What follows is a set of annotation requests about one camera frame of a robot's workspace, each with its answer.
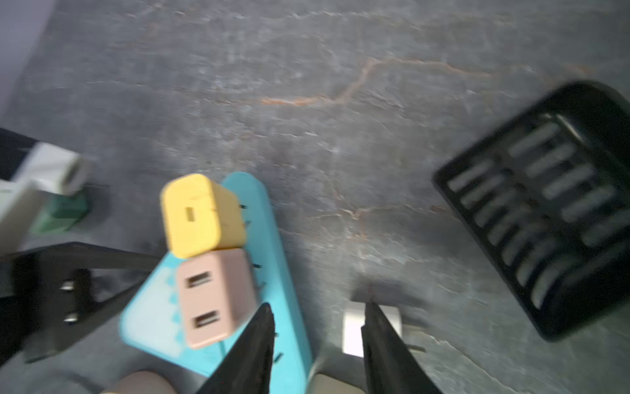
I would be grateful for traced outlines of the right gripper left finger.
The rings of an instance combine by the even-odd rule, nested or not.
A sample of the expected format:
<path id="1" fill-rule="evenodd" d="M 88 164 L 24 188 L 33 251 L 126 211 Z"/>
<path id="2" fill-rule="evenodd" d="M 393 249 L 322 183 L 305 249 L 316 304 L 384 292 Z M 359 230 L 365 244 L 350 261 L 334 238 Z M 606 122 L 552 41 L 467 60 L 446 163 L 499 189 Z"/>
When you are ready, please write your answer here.
<path id="1" fill-rule="evenodd" d="M 197 394 L 268 394 L 273 365 L 275 321 L 268 303 L 260 305 L 243 333 Z"/>

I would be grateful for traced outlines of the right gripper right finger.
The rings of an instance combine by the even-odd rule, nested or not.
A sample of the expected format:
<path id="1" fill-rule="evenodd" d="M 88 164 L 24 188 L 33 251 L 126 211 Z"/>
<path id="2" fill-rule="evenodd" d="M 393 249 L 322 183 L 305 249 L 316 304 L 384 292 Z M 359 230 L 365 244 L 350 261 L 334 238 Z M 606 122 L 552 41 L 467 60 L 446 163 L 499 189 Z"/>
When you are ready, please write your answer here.
<path id="1" fill-rule="evenodd" d="M 378 304 L 367 303 L 361 333 L 369 393 L 441 394 Z"/>

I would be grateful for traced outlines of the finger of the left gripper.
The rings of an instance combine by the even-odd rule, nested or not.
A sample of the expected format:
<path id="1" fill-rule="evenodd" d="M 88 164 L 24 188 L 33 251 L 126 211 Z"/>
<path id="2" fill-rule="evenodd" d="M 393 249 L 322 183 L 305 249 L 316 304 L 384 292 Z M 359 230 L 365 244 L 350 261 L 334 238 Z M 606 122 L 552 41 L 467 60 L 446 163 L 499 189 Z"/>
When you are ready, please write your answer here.
<path id="1" fill-rule="evenodd" d="M 95 300 L 92 272 L 116 269 L 150 273 L 158 256 L 69 242 L 11 254 L 9 315 L 24 361 L 55 356 L 92 333 L 131 301 L 141 285 L 105 301 Z"/>

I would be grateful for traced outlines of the small white charger plug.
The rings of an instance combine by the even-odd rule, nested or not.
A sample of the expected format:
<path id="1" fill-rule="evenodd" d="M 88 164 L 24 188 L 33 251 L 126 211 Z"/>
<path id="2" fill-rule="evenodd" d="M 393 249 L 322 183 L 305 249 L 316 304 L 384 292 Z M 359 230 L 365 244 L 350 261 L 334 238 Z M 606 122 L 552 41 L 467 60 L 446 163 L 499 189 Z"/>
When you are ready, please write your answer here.
<path id="1" fill-rule="evenodd" d="M 362 328 L 366 321 L 366 308 L 367 305 L 365 303 L 355 301 L 349 302 L 346 306 L 343 317 L 342 351 L 347 355 L 364 358 Z M 400 341 L 394 342 L 393 338 L 389 338 L 383 332 L 377 332 L 376 341 L 372 343 L 372 350 L 375 351 L 375 345 L 379 345 L 380 350 L 392 356 L 395 354 L 395 351 L 402 350 L 403 325 L 401 314 L 399 309 L 393 306 L 380 305 L 379 308 L 400 338 Z"/>

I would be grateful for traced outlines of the green plug from round socket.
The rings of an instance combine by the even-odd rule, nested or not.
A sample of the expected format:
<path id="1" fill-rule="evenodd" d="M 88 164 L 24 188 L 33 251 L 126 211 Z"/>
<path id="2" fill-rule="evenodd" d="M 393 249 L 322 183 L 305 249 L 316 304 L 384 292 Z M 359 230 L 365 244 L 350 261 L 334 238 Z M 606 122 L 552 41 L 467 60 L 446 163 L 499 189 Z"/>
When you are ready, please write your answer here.
<path id="1" fill-rule="evenodd" d="M 70 230 L 90 212 L 90 202 L 85 190 L 75 195 L 52 195 L 40 210 L 30 228 L 30 233 L 46 233 Z"/>

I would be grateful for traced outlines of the teal triangular power socket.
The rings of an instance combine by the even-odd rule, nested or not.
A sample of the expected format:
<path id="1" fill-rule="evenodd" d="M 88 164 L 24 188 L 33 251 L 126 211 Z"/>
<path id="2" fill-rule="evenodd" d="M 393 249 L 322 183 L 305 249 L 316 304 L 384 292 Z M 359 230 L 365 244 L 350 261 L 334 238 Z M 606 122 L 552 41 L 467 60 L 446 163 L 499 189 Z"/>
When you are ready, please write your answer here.
<path id="1" fill-rule="evenodd" d="M 313 356 L 267 189 L 247 172 L 233 172 L 222 185 L 245 206 L 244 221 L 248 224 L 244 249 L 253 266 L 259 299 L 270 304 L 275 320 L 269 391 L 304 393 Z M 182 262 L 172 253 L 162 258 L 121 313 L 119 333 L 129 346 L 209 377 L 241 332 L 199 350 L 187 345 L 176 286 L 176 272 Z"/>

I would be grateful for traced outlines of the yellow USB charger plug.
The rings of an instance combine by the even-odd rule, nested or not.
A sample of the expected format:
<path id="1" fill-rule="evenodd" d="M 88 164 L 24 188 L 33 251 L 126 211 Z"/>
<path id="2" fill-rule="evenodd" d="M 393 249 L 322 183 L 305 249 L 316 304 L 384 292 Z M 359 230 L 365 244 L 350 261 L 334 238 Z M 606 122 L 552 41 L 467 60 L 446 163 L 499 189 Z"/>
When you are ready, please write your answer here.
<path id="1" fill-rule="evenodd" d="M 168 182 L 160 204 L 168 248 L 178 259 L 246 243 L 239 198 L 205 175 L 193 173 Z"/>

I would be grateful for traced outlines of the beige power strip red sockets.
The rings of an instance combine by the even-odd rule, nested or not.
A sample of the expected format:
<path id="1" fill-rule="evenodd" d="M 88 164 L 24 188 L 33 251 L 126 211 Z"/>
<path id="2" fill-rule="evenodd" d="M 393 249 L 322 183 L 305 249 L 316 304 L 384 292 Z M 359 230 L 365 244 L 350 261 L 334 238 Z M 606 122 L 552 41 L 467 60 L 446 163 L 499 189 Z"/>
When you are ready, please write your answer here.
<path id="1" fill-rule="evenodd" d="M 365 394 L 364 390 L 325 374 L 315 374 L 307 387 L 307 394 Z"/>

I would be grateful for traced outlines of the round pink power socket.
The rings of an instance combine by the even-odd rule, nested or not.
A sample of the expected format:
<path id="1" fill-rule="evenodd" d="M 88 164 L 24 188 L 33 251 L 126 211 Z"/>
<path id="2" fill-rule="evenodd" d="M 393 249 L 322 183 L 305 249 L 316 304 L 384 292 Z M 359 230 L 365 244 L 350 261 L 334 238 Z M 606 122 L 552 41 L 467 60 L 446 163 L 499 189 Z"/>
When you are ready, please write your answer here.
<path id="1" fill-rule="evenodd" d="M 140 370 L 122 378 L 101 394 L 177 394 L 177 391 L 162 375 Z"/>

